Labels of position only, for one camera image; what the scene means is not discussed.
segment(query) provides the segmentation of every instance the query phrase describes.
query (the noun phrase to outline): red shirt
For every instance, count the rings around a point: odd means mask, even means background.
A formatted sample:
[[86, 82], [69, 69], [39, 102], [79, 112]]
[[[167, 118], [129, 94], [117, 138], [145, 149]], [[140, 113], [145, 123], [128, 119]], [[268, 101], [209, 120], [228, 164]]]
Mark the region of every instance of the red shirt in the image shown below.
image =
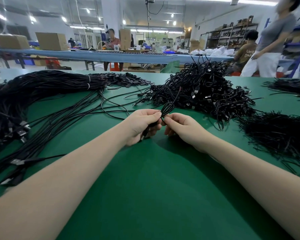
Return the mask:
[[108, 43], [108, 47], [113, 49], [114, 45], [118, 45], [118, 44], [121, 45], [120, 40], [118, 38], [114, 38], [111, 43]]

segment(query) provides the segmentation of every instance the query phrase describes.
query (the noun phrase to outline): right hand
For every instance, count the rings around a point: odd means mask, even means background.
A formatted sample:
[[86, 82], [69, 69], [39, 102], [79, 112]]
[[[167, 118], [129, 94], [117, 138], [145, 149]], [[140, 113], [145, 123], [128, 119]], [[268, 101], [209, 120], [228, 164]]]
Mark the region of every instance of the right hand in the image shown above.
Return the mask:
[[183, 141], [203, 153], [205, 152], [205, 141], [208, 137], [212, 137], [212, 134], [206, 131], [197, 121], [181, 113], [166, 115], [162, 125], [167, 125], [164, 131], [165, 135], [172, 136], [176, 133]]

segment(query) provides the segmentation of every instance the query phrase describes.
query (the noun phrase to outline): left hand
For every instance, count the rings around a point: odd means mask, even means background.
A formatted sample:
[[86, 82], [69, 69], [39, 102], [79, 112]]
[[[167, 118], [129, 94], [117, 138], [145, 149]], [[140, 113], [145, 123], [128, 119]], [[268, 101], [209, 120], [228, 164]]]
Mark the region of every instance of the left hand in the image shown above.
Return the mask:
[[154, 136], [161, 129], [161, 112], [158, 109], [139, 109], [122, 121], [119, 126], [127, 133], [127, 146], [131, 146], [140, 141], [143, 131], [157, 121], [157, 125], [151, 127], [147, 137]]
[[261, 53], [261, 52], [259, 52], [259, 53], [257, 53], [257, 54], [254, 54], [252, 57], [251, 57], [251, 60], [256, 60], [256, 59], [258, 59], [260, 56], [262, 56], [263, 55], [263, 53]]

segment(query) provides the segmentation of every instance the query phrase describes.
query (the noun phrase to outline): white pants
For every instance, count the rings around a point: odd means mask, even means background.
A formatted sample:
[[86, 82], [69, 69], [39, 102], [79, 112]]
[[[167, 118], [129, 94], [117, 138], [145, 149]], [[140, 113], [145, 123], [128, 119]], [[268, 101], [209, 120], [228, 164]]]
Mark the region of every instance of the white pants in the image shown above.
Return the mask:
[[280, 53], [264, 53], [256, 60], [250, 58], [242, 69], [240, 76], [252, 76], [259, 70], [260, 77], [276, 77], [280, 56]]

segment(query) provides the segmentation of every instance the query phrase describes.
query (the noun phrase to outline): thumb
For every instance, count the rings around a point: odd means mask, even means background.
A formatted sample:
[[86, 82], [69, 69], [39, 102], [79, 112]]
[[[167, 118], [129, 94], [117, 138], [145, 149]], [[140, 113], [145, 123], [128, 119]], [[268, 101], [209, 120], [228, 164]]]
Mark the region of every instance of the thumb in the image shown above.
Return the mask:
[[150, 125], [154, 122], [157, 122], [160, 119], [161, 114], [162, 113], [159, 111], [159, 112], [154, 113], [152, 115], [147, 115], [147, 116], [145, 116], [145, 121], [147, 122], [148, 125]]
[[182, 127], [181, 124], [179, 124], [178, 122], [174, 121], [172, 118], [170, 117], [164, 117], [164, 123], [166, 125], [169, 126], [170, 129], [172, 129], [175, 133], [178, 134], [178, 132], [180, 132], [180, 129]]

